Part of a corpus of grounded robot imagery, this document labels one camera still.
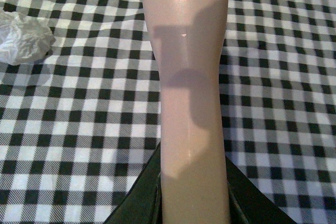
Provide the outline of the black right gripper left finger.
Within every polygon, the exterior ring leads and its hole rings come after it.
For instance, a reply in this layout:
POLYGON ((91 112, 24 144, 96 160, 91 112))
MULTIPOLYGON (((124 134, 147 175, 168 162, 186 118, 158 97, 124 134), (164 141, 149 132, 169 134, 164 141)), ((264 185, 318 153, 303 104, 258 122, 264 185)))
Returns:
POLYGON ((162 223, 160 150, 158 146, 121 204, 106 223, 162 223))

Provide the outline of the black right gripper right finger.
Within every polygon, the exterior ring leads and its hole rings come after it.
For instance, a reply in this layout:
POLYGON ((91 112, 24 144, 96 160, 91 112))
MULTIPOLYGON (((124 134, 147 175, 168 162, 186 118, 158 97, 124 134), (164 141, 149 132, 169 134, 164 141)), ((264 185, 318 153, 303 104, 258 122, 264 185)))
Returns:
POLYGON ((226 158, 231 223, 294 223, 294 221, 226 158))

